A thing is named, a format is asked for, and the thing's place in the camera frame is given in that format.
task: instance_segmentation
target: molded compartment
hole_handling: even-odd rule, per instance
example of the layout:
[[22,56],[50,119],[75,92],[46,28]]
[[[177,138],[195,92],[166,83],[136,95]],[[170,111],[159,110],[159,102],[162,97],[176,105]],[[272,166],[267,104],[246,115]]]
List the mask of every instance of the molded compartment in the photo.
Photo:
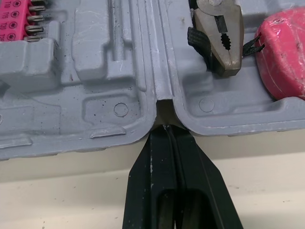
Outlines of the molded compartment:
[[[254,56],[237,76],[207,72],[187,43],[188,0],[49,2],[44,39],[0,42],[0,159],[130,144],[153,126],[158,100],[201,135],[305,127],[305,102],[273,100]],[[244,42],[268,15],[305,5],[238,3]]]

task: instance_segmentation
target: metal bit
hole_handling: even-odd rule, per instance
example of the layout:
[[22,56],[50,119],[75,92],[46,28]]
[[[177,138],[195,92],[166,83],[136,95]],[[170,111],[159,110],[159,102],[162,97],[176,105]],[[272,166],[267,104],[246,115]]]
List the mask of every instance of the metal bit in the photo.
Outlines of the metal bit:
[[38,42],[41,39],[42,39],[41,36],[28,36],[28,37],[25,37],[23,40],[27,41],[27,42]]
[[37,6],[37,5],[47,5],[48,4],[47,0],[30,0],[30,1],[35,6]]
[[29,7],[30,12],[41,12],[41,11],[45,11],[45,10],[46,10],[45,6],[30,6]]
[[213,55],[215,72],[236,75],[242,66],[244,23],[240,6],[234,0],[197,0],[196,29],[210,42],[205,56]]
[[44,21],[44,17],[42,15],[29,16],[27,17],[27,20],[29,23],[40,22],[40,21]]
[[33,34],[37,32],[43,32],[43,27],[41,25],[28,25],[25,27],[27,34]]

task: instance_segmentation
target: dirt speck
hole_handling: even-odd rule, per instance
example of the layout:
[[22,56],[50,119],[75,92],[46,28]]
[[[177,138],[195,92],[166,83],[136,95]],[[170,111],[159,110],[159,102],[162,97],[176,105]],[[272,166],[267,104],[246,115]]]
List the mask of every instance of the dirt speck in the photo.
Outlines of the dirt speck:
[[296,43],[296,48],[297,48],[297,50],[298,51],[302,51],[302,45],[301,45],[301,43]]

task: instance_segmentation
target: tool case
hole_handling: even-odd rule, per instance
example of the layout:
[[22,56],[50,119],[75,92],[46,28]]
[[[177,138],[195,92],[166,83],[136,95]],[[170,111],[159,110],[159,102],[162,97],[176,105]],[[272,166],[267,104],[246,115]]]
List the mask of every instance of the tool case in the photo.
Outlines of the tool case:
[[[305,6],[236,3],[244,42],[269,15]],[[305,127],[305,101],[275,101],[254,56],[236,76],[207,71],[188,45],[188,0],[49,0],[39,15],[42,39],[0,42],[0,159],[130,144],[150,131],[159,100],[172,100],[177,118],[199,135]]]

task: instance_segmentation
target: pliers jaw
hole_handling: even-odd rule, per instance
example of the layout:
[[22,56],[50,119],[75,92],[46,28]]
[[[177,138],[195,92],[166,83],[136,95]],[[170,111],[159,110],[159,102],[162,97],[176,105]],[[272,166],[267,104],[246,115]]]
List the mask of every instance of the pliers jaw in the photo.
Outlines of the pliers jaw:
[[201,51],[206,62],[211,61],[207,62],[208,68],[222,77],[236,75],[242,66],[244,42],[240,6],[235,5],[234,0],[197,0],[197,6],[194,11],[196,29],[208,38],[201,46],[210,47]]

